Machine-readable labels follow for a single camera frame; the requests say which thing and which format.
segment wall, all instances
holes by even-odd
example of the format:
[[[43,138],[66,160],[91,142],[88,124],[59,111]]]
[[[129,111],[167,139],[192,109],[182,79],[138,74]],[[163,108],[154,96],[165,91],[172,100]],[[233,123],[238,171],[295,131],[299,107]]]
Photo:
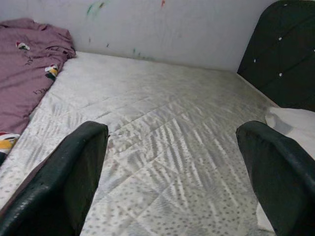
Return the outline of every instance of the wall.
[[[79,51],[236,71],[274,0],[1,0],[0,21],[70,30]]]

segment white pillow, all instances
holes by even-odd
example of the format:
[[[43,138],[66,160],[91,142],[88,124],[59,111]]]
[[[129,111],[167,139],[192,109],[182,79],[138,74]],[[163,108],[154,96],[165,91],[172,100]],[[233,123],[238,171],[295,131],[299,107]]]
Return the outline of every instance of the white pillow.
[[[271,107],[266,114],[267,125],[294,139],[315,160],[315,113],[303,109]],[[256,216],[258,228],[274,232],[260,203]]]

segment mattress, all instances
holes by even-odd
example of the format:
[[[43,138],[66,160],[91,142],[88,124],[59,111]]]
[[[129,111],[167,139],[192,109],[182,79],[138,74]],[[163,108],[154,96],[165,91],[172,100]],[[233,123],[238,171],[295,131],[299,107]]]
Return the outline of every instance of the mattress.
[[[0,207],[85,121],[110,138],[82,236],[265,236],[235,131],[271,105],[235,73],[78,52],[0,167]]]

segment black tufted headboard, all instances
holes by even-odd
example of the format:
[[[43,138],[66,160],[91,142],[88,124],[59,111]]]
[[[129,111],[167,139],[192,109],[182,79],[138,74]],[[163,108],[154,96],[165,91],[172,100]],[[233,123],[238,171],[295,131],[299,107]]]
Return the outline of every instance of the black tufted headboard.
[[[238,73],[281,107],[315,111],[315,1],[269,6]]]

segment purple blanket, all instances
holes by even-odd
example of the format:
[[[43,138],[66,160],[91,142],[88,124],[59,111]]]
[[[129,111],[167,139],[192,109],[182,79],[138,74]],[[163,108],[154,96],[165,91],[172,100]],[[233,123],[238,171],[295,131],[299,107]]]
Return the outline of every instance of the purple blanket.
[[[0,23],[0,165],[63,63],[74,56],[66,29],[26,18]]]

